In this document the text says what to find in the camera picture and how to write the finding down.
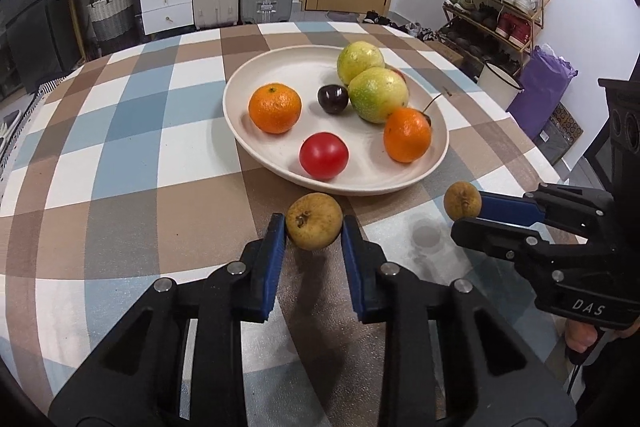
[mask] brown pear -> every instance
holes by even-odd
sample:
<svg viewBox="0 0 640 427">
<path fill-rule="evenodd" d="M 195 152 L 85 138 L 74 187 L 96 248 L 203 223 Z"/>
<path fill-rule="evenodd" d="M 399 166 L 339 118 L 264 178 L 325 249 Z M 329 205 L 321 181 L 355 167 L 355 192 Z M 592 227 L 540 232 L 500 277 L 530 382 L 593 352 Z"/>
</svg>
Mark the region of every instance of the brown pear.
<svg viewBox="0 0 640 427">
<path fill-rule="evenodd" d="M 469 182 L 455 182 L 444 194 L 444 210 L 453 221 L 478 217 L 482 208 L 480 192 Z"/>
<path fill-rule="evenodd" d="M 321 192 L 302 196 L 287 210 L 287 232 L 302 250 L 322 250 L 338 237 L 342 210 L 334 198 Z"/>
</svg>

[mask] bucket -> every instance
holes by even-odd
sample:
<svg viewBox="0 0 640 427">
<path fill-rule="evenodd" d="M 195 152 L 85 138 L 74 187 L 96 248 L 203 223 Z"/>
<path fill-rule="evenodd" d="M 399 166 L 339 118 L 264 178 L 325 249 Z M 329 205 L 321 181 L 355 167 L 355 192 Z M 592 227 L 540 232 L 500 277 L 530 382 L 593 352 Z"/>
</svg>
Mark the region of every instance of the bucket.
<svg viewBox="0 0 640 427">
<path fill-rule="evenodd" d="M 478 78 L 478 86 L 504 110 L 507 110 L 518 93 L 524 91 L 524 87 L 515 78 L 493 64 L 484 65 Z"/>
</svg>

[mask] plate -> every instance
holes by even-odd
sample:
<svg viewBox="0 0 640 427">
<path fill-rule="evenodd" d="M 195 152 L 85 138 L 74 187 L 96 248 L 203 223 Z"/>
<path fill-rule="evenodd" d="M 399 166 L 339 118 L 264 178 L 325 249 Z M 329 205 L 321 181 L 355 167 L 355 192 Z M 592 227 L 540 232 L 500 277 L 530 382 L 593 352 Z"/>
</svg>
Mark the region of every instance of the plate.
<svg viewBox="0 0 640 427">
<path fill-rule="evenodd" d="M 226 123 L 238 143 L 259 163 L 278 176 L 319 192 L 352 196 L 386 194 L 408 187 L 428 176 L 442 162 L 449 147 L 449 131 L 437 99 L 427 111 L 433 134 L 431 146 L 410 164 L 393 161 L 385 152 L 384 126 L 360 118 L 351 103 L 340 115 L 325 113 L 318 89 L 341 84 L 336 62 L 341 48 L 292 46 L 266 52 L 242 65 L 229 79 L 222 97 Z M 409 88 L 409 106 L 423 110 L 432 96 L 417 80 L 402 73 Z M 249 99 L 258 87 L 279 82 L 295 89 L 302 99 L 300 119 L 284 134 L 267 134 L 251 121 Z M 346 168 L 328 182 L 310 177 L 298 153 L 306 138 L 327 131 L 339 136 L 349 149 Z"/>
</svg>

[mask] red tomato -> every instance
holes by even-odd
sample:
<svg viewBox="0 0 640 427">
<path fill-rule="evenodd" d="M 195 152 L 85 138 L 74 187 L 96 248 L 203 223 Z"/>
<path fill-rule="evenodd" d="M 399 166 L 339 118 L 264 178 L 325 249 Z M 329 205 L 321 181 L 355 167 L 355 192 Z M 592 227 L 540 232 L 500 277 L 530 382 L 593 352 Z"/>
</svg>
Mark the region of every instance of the red tomato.
<svg viewBox="0 0 640 427">
<path fill-rule="evenodd" d="M 349 150 L 335 134 L 318 132 L 305 140 L 298 158 L 310 176 L 317 180 L 330 180 L 344 171 L 349 161 Z"/>
</svg>

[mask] tablecloth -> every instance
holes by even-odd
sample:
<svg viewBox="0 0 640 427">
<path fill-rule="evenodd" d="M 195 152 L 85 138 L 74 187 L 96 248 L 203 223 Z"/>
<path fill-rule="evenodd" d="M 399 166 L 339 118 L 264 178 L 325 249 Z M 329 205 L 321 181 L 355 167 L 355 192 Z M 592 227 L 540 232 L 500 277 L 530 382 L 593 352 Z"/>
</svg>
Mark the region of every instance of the tablecloth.
<svg viewBox="0 0 640 427">
<path fill-rule="evenodd" d="M 0 206 L 0 355 L 46 411 L 74 369 L 159 276 L 206 277 L 308 190 L 257 164 L 222 113 L 225 80 L 263 52 L 365 40 L 442 104 L 450 147 L 411 188 L 337 198 L 370 241 L 423 279 L 466 277 L 563 378 L 561 323 L 533 306 L 513 265 L 462 250 L 442 207 L 452 182 L 521 196 L 558 176 L 514 120 L 430 49 L 355 23 L 243 25 L 195 32 L 85 64 L 42 100 L 13 153 Z M 546 239 L 575 242 L 538 228 Z M 242 325 L 250 425 L 370 426 L 384 326 L 357 322 L 336 242 L 287 247 L 276 305 Z M 183 383 L 188 411 L 189 375 Z"/>
</svg>

